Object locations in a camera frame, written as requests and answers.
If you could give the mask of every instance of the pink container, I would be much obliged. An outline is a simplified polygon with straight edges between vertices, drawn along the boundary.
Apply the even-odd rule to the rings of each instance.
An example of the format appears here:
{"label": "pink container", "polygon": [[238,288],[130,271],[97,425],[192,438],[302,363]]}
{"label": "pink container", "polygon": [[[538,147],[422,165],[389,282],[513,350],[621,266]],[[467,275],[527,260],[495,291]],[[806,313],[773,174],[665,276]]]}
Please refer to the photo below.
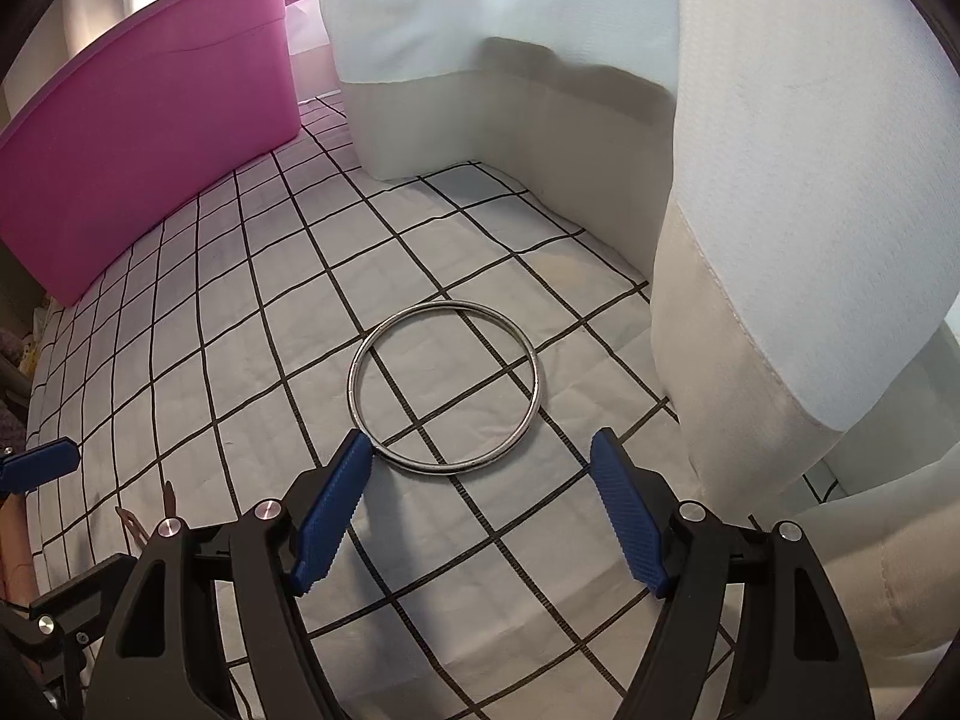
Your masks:
{"label": "pink container", "polygon": [[0,133],[0,238],[71,305],[171,211],[298,129],[284,0],[157,0]]}

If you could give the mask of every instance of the white fabric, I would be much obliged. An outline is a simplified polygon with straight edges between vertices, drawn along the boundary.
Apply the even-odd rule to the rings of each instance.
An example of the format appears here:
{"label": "white fabric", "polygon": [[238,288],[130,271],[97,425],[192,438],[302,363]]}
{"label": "white fabric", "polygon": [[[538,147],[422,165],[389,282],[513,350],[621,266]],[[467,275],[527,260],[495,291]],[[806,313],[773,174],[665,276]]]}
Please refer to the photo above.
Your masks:
{"label": "white fabric", "polygon": [[[2,91],[11,114],[16,114],[67,60],[153,1],[55,0],[4,81]],[[339,83],[320,16],[320,1],[299,0],[288,5],[286,29],[299,98],[305,100],[336,89]],[[309,56],[294,59],[301,55]]]}
{"label": "white fabric", "polygon": [[675,199],[656,248],[651,348],[704,504],[747,517],[840,437],[810,418],[757,350]]}
{"label": "white fabric", "polygon": [[846,430],[960,287],[960,79],[909,0],[680,15],[672,196],[776,373]]}
{"label": "white fabric", "polygon": [[[391,177],[470,159],[498,165],[651,274],[672,175],[672,95],[616,71],[568,90],[563,81],[576,87],[581,80],[576,69],[538,47],[497,46],[506,55],[545,61],[531,62],[533,77],[498,70],[491,61],[485,71],[344,84],[364,167]],[[603,93],[632,110],[589,98]]]}
{"label": "white fabric", "polygon": [[677,0],[322,0],[344,83],[477,67],[491,37],[610,66],[675,91]]}

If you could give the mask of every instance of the floor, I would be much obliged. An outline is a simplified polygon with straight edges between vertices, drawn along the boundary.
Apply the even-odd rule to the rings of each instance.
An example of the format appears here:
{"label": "floor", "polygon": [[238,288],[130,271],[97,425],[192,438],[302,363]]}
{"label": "floor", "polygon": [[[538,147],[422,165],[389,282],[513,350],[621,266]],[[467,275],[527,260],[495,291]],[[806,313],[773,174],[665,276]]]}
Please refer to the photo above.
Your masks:
{"label": "floor", "polygon": [[[304,621],[354,720],[613,716],[659,603],[587,478],[590,438],[611,426],[680,497],[695,488],[653,365],[650,285],[491,167],[378,182],[336,95],[301,117],[296,141],[191,200],[51,322],[28,445],[73,437],[83,464],[28,498],[41,591],[136,554],[114,507],[150,530],[165,480],[195,527],[282,495],[349,429],[363,334],[421,300],[473,300],[538,348],[541,414],[509,456],[460,478],[376,463]],[[371,432],[424,461],[494,445],[525,408],[520,357],[481,320],[402,325],[364,371]],[[818,469],[760,524],[843,494]],[[731,663],[728,595],[698,717],[715,716]],[[238,706],[261,717],[232,589],[218,596]]]}

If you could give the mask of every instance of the silver ring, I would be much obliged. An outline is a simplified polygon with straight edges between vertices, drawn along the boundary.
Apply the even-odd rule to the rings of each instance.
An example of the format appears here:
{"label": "silver ring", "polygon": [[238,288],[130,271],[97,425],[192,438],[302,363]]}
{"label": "silver ring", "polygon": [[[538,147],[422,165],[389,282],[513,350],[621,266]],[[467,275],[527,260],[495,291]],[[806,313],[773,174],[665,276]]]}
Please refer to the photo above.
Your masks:
{"label": "silver ring", "polygon": [[[530,362],[530,367],[533,369],[534,374],[534,389],[530,397],[530,406],[527,408],[527,413],[523,415],[523,419],[520,420],[520,424],[514,428],[510,435],[508,435],[499,445],[496,445],[488,452],[484,452],[482,455],[469,457],[465,460],[457,461],[457,463],[446,464],[445,466],[440,466],[439,464],[434,463],[422,463],[419,460],[411,460],[410,458],[397,454],[397,452],[391,450],[389,447],[382,445],[381,442],[378,442],[378,440],[371,436],[370,430],[368,429],[366,423],[364,423],[363,416],[360,413],[360,407],[357,404],[360,362],[363,361],[363,357],[368,351],[370,351],[377,339],[386,333],[391,327],[397,324],[397,322],[402,322],[402,320],[406,319],[406,317],[411,317],[413,314],[419,314],[424,311],[469,311],[474,314],[481,314],[487,319],[491,319],[494,324],[502,327],[520,342],[520,345],[523,346],[523,351],[526,353],[527,361]],[[480,469],[480,467],[492,463],[497,458],[505,455],[523,437],[523,434],[527,432],[527,428],[529,428],[531,423],[534,421],[536,411],[539,410],[539,404],[541,403],[542,396],[544,395],[544,386],[542,385],[541,378],[541,371],[539,370],[539,358],[536,357],[536,349],[534,348],[534,344],[530,343],[530,339],[526,337],[522,330],[520,330],[520,327],[517,327],[517,324],[511,322],[510,319],[504,317],[500,312],[493,311],[493,309],[488,308],[487,306],[482,306],[479,303],[470,303],[467,302],[467,300],[434,300],[428,303],[418,303],[415,306],[410,306],[402,311],[398,311],[392,317],[384,319],[383,322],[381,322],[381,324],[379,324],[376,329],[373,330],[373,333],[370,333],[366,337],[366,340],[360,344],[360,348],[357,349],[357,353],[353,356],[353,362],[350,363],[350,370],[347,374],[347,408],[349,408],[350,417],[353,419],[353,424],[370,437],[370,442],[373,445],[373,448],[386,460],[390,461],[395,466],[401,467],[402,469],[414,471],[414,473],[449,476],[450,474],[464,473],[464,471]]]}

